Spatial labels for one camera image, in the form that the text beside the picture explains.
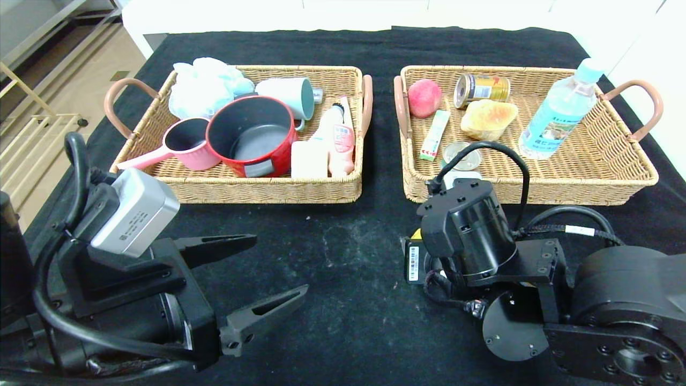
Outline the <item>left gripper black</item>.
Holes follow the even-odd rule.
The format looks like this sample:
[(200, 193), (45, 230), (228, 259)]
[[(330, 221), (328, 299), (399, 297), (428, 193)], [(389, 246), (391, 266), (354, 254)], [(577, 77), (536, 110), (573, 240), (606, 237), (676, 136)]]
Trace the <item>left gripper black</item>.
[(309, 285), (268, 296), (226, 316), (215, 311), (192, 269), (255, 246), (254, 234), (158, 239), (139, 256), (67, 243), (67, 315), (71, 323), (108, 334), (108, 344), (67, 335), (68, 372), (96, 372), (133, 361), (190, 362), (202, 370), (243, 350), (301, 308)]

